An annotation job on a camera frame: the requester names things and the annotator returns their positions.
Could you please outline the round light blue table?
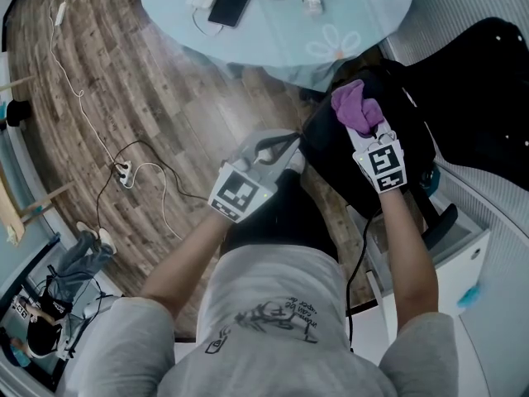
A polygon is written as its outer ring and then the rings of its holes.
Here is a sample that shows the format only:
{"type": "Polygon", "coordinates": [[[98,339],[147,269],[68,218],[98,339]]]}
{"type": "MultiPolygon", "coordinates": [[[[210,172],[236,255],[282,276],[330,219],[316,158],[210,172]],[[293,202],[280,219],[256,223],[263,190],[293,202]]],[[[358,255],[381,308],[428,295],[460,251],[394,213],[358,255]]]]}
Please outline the round light blue table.
{"type": "Polygon", "coordinates": [[[394,33],[412,0],[250,0],[235,28],[218,26],[186,0],[141,0],[151,21],[179,45],[231,77],[261,67],[285,83],[323,92],[336,71],[394,33]]]}

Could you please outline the person's white shoe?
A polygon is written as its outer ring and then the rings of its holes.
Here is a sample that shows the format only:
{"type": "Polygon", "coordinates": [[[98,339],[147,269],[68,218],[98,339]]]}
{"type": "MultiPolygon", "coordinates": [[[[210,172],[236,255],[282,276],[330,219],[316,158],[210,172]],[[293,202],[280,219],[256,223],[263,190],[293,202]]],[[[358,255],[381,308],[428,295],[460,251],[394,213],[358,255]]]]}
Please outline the person's white shoe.
{"type": "Polygon", "coordinates": [[[286,170],[292,170],[297,174],[301,175],[306,167],[306,159],[300,150],[296,150],[289,162],[287,163],[286,170]]]}

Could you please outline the person's right forearm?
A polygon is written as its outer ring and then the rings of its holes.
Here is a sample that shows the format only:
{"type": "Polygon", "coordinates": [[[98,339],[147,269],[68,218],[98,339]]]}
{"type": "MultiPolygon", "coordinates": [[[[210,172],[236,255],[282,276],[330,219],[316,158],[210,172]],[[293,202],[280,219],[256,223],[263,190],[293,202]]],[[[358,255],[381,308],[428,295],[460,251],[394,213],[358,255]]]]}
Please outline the person's right forearm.
{"type": "Polygon", "coordinates": [[[400,190],[379,196],[388,238],[398,329],[438,310],[438,280],[432,258],[400,190]]]}

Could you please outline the person's left forearm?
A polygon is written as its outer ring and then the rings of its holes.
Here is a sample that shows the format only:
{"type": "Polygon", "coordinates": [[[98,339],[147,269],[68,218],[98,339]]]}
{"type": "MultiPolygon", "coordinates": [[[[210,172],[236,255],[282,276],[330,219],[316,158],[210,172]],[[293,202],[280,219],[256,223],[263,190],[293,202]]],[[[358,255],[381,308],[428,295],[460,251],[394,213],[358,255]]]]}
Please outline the person's left forearm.
{"type": "Polygon", "coordinates": [[[150,273],[140,296],[161,304],[177,318],[230,226],[228,218],[211,211],[150,273]]]}

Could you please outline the purple microfiber cloth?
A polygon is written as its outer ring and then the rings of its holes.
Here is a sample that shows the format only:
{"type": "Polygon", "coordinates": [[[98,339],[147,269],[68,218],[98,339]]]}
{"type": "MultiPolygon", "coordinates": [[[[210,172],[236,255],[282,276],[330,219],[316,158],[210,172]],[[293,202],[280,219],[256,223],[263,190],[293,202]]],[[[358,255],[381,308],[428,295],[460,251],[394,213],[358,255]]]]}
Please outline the purple microfiber cloth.
{"type": "Polygon", "coordinates": [[[364,87],[364,81],[356,79],[337,88],[331,94],[331,106],[343,125],[359,134],[370,135],[384,122],[384,115],[374,98],[364,97],[364,87]]]}

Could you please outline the black round stool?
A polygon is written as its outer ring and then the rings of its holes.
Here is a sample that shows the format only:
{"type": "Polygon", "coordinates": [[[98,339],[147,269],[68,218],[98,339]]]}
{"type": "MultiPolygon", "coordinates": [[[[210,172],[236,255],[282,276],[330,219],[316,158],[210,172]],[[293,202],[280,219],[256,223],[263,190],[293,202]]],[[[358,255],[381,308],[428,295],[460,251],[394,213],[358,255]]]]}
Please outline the black round stool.
{"type": "Polygon", "coordinates": [[[31,117],[31,104],[28,100],[12,100],[7,105],[7,125],[19,127],[22,121],[31,117]]]}

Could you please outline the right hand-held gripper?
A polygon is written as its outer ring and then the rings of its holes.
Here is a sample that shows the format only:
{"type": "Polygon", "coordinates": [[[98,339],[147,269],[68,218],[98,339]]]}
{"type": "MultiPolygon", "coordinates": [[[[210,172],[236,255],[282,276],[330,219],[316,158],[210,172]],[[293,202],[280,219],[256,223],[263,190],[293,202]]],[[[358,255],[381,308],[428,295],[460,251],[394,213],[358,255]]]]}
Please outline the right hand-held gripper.
{"type": "Polygon", "coordinates": [[[369,138],[346,127],[353,146],[353,159],[364,177],[378,194],[398,189],[407,183],[403,149],[397,133],[389,124],[378,124],[374,128],[374,142],[378,145],[368,150],[369,138]]]}

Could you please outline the person's black trousers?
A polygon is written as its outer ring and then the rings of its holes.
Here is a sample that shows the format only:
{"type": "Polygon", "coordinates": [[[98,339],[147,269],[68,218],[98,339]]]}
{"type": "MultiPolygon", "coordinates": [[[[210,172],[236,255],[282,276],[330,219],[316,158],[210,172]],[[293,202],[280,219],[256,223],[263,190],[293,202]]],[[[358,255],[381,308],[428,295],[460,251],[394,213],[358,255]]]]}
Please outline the person's black trousers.
{"type": "Polygon", "coordinates": [[[220,254],[248,245],[294,245],[317,249],[338,259],[324,217],[308,192],[301,175],[286,169],[273,198],[244,221],[228,230],[220,254]]]}

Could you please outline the black smartphone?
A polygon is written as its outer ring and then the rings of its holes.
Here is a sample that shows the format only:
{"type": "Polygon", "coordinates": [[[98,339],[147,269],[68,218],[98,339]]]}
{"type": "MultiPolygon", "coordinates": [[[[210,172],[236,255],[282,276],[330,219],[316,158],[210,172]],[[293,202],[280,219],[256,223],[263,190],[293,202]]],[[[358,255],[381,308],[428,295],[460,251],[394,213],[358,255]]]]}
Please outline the black smartphone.
{"type": "Polygon", "coordinates": [[[235,28],[250,0],[216,0],[208,21],[210,23],[235,28]]]}

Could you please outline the black jacket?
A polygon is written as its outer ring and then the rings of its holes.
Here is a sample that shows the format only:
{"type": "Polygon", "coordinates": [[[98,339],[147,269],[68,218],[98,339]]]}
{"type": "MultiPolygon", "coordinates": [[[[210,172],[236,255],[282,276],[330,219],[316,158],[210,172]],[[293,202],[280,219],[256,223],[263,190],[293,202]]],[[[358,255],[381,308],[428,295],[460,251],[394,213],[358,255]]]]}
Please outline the black jacket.
{"type": "Polygon", "coordinates": [[[447,162],[529,190],[529,46],[516,25],[489,17],[413,65],[382,65],[447,162]]]}

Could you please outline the teal fluffy duster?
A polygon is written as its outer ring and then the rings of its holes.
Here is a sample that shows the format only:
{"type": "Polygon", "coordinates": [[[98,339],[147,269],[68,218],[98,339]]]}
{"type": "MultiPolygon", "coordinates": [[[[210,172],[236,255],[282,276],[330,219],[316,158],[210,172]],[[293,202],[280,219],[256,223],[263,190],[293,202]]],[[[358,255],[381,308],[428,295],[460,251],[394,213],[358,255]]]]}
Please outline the teal fluffy duster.
{"type": "Polygon", "coordinates": [[[458,300],[457,307],[460,309],[468,309],[475,304],[481,295],[481,287],[476,284],[469,288],[465,294],[458,300]]]}

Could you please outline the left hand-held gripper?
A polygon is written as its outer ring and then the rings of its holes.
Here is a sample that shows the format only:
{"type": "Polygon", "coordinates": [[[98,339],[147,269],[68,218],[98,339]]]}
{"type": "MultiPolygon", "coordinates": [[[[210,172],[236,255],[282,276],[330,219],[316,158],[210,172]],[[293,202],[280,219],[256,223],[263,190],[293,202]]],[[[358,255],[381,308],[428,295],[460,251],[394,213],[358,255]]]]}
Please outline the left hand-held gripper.
{"type": "Polygon", "coordinates": [[[300,135],[288,129],[252,132],[219,169],[208,205],[239,223],[268,203],[278,191],[277,180],[298,149],[300,135]],[[271,151],[269,160],[257,160],[271,151]]]}

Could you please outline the wooden easel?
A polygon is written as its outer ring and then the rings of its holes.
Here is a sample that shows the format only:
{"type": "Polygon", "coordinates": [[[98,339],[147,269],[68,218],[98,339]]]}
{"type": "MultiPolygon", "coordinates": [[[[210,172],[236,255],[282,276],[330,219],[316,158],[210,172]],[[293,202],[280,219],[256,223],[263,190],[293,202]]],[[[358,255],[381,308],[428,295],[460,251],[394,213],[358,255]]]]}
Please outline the wooden easel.
{"type": "Polygon", "coordinates": [[[18,246],[27,227],[55,207],[55,199],[75,186],[74,181],[62,184],[47,193],[27,149],[21,130],[7,126],[0,135],[0,222],[7,232],[7,241],[18,246]],[[21,190],[36,200],[26,206],[19,204],[12,178],[5,168],[11,166],[20,174],[21,190]]]}

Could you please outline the person's white printed t-shirt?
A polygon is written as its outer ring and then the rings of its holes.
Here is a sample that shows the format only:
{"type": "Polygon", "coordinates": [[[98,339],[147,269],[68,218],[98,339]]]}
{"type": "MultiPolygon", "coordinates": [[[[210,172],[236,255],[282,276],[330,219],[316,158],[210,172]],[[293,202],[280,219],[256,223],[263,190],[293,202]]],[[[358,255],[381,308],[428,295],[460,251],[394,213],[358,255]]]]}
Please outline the person's white printed t-shirt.
{"type": "Polygon", "coordinates": [[[414,318],[375,364],[349,348],[344,288],[339,265],[316,249],[230,251],[187,356],[174,355],[165,307],[121,298],[96,328],[79,397],[457,397],[450,316],[414,318]]]}

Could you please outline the white cabinet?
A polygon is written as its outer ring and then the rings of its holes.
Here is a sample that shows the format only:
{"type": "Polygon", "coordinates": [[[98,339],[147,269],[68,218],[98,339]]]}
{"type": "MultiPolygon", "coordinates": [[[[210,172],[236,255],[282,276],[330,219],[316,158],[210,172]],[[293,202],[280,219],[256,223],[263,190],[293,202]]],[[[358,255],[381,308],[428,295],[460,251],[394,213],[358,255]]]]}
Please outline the white cabinet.
{"type": "MultiPolygon", "coordinates": [[[[458,300],[465,292],[478,284],[489,237],[487,228],[479,227],[466,214],[458,211],[456,223],[430,250],[439,282],[439,310],[454,319],[460,363],[459,397],[489,397],[479,358],[461,319],[466,309],[457,307],[458,300]]],[[[380,362],[397,331],[387,249],[384,221],[377,217],[367,232],[365,254],[369,266],[366,276],[374,292],[375,305],[352,316],[352,349],[355,354],[374,364],[380,362]]]]}

